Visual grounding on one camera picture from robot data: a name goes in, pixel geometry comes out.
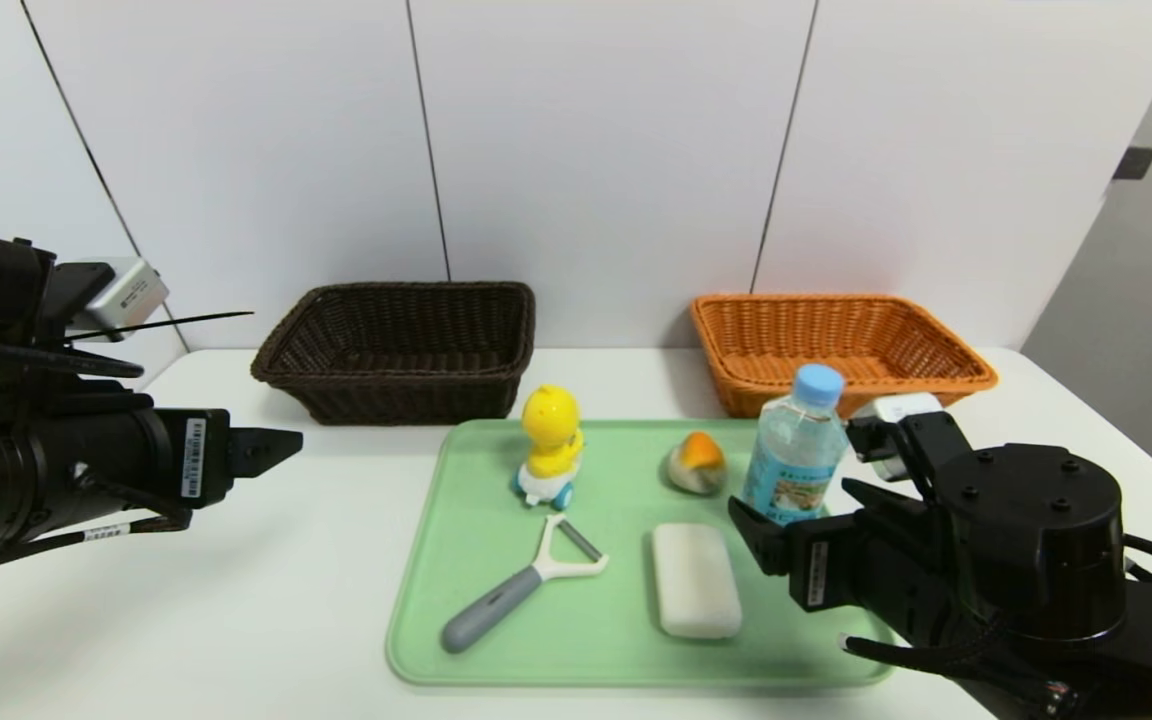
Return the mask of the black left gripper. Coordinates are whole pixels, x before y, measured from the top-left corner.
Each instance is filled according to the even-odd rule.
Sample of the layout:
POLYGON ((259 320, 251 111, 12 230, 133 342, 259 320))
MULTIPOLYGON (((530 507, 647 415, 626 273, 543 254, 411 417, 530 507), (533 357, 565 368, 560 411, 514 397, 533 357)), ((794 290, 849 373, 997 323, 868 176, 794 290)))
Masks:
POLYGON ((305 446, 297 430, 228 430, 228 420, 220 410, 161 407, 82 416, 73 523, 128 510, 179 520, 223 500, 232 477, 260 477, 305 446))

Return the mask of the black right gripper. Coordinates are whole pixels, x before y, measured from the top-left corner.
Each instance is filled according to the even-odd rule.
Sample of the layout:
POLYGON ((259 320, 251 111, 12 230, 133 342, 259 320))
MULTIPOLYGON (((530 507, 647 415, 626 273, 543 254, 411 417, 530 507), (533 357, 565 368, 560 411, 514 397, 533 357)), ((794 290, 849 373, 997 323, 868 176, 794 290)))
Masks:
POLYGON ((858 607, 915 647, 958 639, 950 588, 923 564, 935 547, 927 506, 851 477, 841 479, 841 488, 858 509, 786 528, 790 574, 782 525, 740 497, 728 497, 727 511, 760 571, 788 575, 788 593, 801 609, 858 607))

